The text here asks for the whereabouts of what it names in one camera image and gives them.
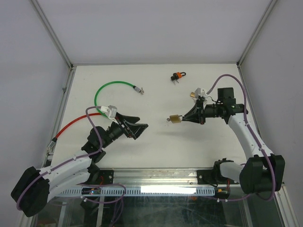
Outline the large brass padlock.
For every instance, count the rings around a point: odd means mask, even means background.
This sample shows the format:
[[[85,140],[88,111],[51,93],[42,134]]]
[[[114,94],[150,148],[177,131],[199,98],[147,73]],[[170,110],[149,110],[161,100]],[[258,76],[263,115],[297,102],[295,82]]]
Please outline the large brass padlock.
[[[168,118],[168,121],[170,121],[171,123],[180,123],[183,120],[184,115],[170,115]]]

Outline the orange black padlock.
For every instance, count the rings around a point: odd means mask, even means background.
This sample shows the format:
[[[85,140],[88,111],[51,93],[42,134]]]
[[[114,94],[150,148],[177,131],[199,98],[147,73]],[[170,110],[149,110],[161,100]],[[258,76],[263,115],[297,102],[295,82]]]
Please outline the orange black padlock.
[[[178,81],[183,76],[186,76],[185,72],[175,72],[175,73],[172,74],[170,79],[171,79],[171,81]]]

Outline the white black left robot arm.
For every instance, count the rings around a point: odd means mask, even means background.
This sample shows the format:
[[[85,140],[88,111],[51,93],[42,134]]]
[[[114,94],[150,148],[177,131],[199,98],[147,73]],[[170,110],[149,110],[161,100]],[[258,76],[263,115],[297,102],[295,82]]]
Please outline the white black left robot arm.
[[[17,209],[27,217],[32,217],[64,190],[78,184],[97,182],[97,163],[105,156],[104,149],[122,135],[138,139],[148,128],[148,124],[139,123],[139,120],[139,117],[116,113],[106,130],[93,126],[87,142],[73,157],[56,166],[41,169],[32,166],[26,169],[11,192]]]

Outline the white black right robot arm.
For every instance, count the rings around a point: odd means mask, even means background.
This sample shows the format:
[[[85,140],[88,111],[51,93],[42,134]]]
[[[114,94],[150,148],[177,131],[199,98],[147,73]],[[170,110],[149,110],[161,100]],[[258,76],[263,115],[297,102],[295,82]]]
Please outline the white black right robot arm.
[[[205,124],[207,118],[221,118],[236,135],[247,159],[244,165],[223,158],[217,160],[210,173],[202,179],[210,184],[238,182],[245,194],[277,192],[282,186],[285,160],[274,153],[257,134],[247,119],[244,104],[238,104],[232,87],[219,88],[218,99],[208,104],[209,95],[197,88],[191,93],[194,107],[181,117],[184,122]]]

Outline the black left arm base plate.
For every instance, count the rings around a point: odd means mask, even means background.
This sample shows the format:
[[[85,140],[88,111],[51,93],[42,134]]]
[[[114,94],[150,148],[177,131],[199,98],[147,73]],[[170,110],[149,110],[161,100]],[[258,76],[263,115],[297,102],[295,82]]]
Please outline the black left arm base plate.
[[[99,170],[95,183],[97,185],[112,184],[114,180],[114,170]]]

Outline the aluminium mounting rail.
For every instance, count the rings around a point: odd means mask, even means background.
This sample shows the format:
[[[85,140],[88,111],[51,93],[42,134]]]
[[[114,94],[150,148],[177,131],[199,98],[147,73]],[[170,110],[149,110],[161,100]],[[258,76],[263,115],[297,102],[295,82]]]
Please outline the aluminium mounting rail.
[[[95,179],[99,170],[114,170],[113,184],[120,183],[126,186],[142,185],[196,185],[196,169],[148,169],[148,168],[99,168],[91,165],[88,168],[80,169],[79,166],[73,168],[62,166],[56,170],[51,170],[48,166],[42,169],[30,167],[27,169],[22,180],[30,188],[42,185],[49,191],[57,190],[59,193],[74,186],[97,187]],[[226,184],[226,180],[217,180],[219,184]]]

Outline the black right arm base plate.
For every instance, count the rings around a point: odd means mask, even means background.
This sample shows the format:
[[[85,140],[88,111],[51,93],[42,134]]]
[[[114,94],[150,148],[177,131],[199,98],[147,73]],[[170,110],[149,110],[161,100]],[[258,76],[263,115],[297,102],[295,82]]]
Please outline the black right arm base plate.
[[[218,185],[212,169],[199,169],[196,171],[196,177],[198,185],[208,184],[214,187]]]

